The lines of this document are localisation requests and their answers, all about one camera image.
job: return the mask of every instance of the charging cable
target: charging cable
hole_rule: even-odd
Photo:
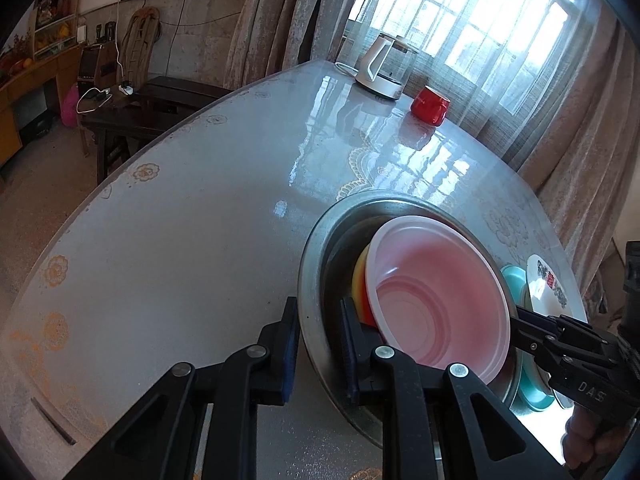
[[[91,90],[97,90],[98,93],[100,94],[107,94],[106,99],[104,99],[99,105],[97,105],[97,107],[92,108],[91,110],[83,110],[82,112],[80,110],[78,110],[78,105],[80,104],[80,101],[82,101],[82,99],[84,99],[84,96],[87,95]],[[78,99],[78,102],[76,103],[76,113],[77,114],[88,114],[89,112],[95,112],[98,108],[102,108],[102,106],[113,97],[113,94],[110,93],[110,90],[108,88],[105,88],[104,90],[100,90],[98,88],[96,88],[95,86],[92,88],[89,88],[84,94],[82,94],[82,97]]]
[[[118,48],[118,22],[120,21],[120,0],[116,3],[116,37],[114,38],[116,42],[116,61],[120,65],[120,85],[122,86],[122,82],[125,80],[124,77],[124,67],[120,62],[120,49]]]

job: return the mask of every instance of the power cord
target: power cord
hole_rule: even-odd
[[[82,101],[82,99],[84,99],[84,96],[87,95],[91,90],[97,90],[98,94],[107,94],[107,97],[99,104],[97,105],[97,107],[92,108],[91,110],[83,110],[82,112],[80,110],[78,110],[78,105],[80,104],[80,101]],[[88,114],[90,112],[95,112],[98,108],[102,108],[102,106],[109,101],[109,99],[111,99],[113,97],[113,94],[110,92],[110,89],[105,88],[104,90],[100,90],[98,88],[96,88],[95,86],[89,88],[84,94],[82,94],[82,97],[78,99],[78,102],[76,103],[76,114]]]
[[[116,61],[120,65],[120,77],[122,78],[121,81],[124,81],[124,79],[125,79],[125,77],[124,77],[124,67],[122,66],[122,63],[120,62],[120,49],[118,48],[118,22],[119,21],[120,21],[120,0],[118,0],[117,3],[116,3],[116,30],[115,30],[116,37],[113,38],[113,39],[114,39],[115,44],[116,44]]]
[[[230,18],[231,16],[235,16],[237,14],[239,14],[239,12],[232,12],[231,14],[227,14],[225,16],[220,16],[219,18],[214,18],[213,20],[209,20],[208,22],[202,22],[202,23],[182,24],[182,23],[163,22],[162,20],[160,20],[160,23],[164,23],[165,25],[171,25],[172,27],[197,27],[199,25],[207,25],[207,23],[219,22],[220,20],[224,20],[225,18]]]

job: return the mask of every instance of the pink plastic bowl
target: pink plastic bowl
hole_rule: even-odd
[[[387,344],[417,363],[463,363],[489,383],[509,349],[507,302],[466,238],[431,218],[401,216],[373,237],[367,294]]]

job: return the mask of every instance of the glass kettle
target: glass kettle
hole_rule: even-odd
[[[399,99],[417,56],[418,50],[405,38],[381,32],[362,56],[356,81],[375,94]]]

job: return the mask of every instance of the screw head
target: screw head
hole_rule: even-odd
[[[175,377],[184,377],[191,373],[191,365],[189,363],[177,363],[172,366],[171,373]]]
[[[376,355],[381,359],[391,359],[396,352],[391,346],[379,346],[376,348]]]
[[[451,375],[454,377],[466,377],[469,374],[469,368],[461,363],[453,363],[449,367],[449,372],[451,372]]]
[[[266,353],[267,349],[262,345],[251,345],[246,349],[246,354],[254,359],[257,359],[258,357],[264,357]]]

